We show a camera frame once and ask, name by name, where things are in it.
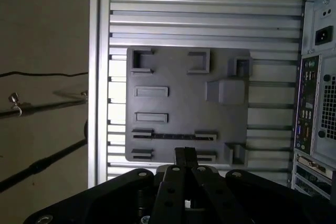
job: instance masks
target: black pole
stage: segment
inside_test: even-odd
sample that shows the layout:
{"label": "black pole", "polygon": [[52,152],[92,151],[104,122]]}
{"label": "black pole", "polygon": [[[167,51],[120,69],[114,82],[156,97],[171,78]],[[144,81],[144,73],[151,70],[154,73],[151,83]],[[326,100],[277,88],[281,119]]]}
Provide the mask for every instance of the black pole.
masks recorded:
{"label": "black pole", "polygon": [[11,188],[12,186],[16,185],[17,183],[21,182],[22,180],[28,178],[33,174],[38,174],[42,172],[44,169],[48,168],[50,165],[55,163],[56,161],[60,160],[61,158],[69,155],[70,153],[74,152],[75,150],[81,148],[82,146],[86,145],[88,141],[86,139],[73,144],[64,150],[61,150],[49,157],[40,159],[32,163],[28,168],[24,169],[23,171],[3,180],[0,182],[0,193],[3,191]]}
{"label": "black pole", "polygon": [[[74,100],[74,101],[66,101],[66,102],[55,102],[55,103],[48,103],[42,105],[26,105],[21,107],[22,116],[24,115],[31,115],[37,112],[48,111],[48,110],[56,110],[56,109],[63,109],[71,106],[77,106],[87,103],[85,99],[82,100]],[[4,118],[11,118],[14,116],[20,116],[20,111],[18,109],[8,110],[4,112],[0,112],[0,119]]]}

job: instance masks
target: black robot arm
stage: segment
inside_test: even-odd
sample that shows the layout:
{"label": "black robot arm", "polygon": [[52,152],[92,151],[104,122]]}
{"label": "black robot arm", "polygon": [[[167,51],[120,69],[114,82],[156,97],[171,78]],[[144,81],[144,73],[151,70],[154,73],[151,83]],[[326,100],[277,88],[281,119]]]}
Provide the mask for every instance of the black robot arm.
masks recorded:
{"label": "black robot arm", "polygon": [[335,223],[336,208],[243,170],[223,178],[176,148],[156,175],[135,169],[29,216],[24,224]]}

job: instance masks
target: beige wall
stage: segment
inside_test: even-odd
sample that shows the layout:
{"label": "beige wall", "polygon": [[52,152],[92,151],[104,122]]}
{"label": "beige wall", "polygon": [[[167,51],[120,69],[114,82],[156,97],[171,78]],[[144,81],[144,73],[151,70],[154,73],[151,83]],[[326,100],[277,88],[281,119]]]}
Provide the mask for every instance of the beige wall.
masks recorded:
{"label": "beige wall", "polygon": [[[88,69],[89,0],[0,0],[0,73]],[[62,101],[57,90],[87,89],[87,76],[0,78],[0,110],[22,102]],[[86,105],[0,120],[0,180],[83,138]],[[87,187],[87,148],[0,194],[0,223],[22,223],[34,211]]]}

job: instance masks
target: ventilation grid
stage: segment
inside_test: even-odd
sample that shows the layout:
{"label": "ventilation grid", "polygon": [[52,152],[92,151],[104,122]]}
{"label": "ventilation grid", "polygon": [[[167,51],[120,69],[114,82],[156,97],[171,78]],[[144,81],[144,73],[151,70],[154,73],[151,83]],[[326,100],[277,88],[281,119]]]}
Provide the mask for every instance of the ventilation grid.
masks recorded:
{"label": "ventilation grid", "polygon": [[336,140],[336,77],[333,76],[331,85],[324,86],[321,127],[326,129],[327,138]]}

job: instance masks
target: screw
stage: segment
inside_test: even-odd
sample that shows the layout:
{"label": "screw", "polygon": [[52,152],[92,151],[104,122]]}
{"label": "screw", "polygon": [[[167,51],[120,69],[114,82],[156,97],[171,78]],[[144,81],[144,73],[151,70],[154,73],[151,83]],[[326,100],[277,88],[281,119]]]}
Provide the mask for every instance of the screw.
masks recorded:
{"label": "screw", "polygon": [[329,74],[325,74],[324,76],[323,76],[323,80],[324,81],[330,81],[330,75]]}
{"label": "screw", "polygon": [[318,136],[324,138],[326,137],[326,133],[324,131],[319,131]]}
{"label": "screw", "polygon": [[146,215],[146,216],[142,217],[141,218],[141,224],[148,224],[149,218],[150,218],[149,215]]}
{"label": "screw", "polygon": [[38,220],[35,222],[35,224],[48,224],[50,223],[53,219],[51,215],[44,215],[38,218]]}
{"label": "screw", "polygon": [[197,168],[197,170],[199,170],[200,172],[204,172],[206,169],[205,169],[205,167],[200,166],[199,168]]}
{"label": "screw", "polygon": [[232,176],[235,176],[235,177],[239,178],[239,177],[241,177],[241,173],[234,172],[234,173],[232,173]]}

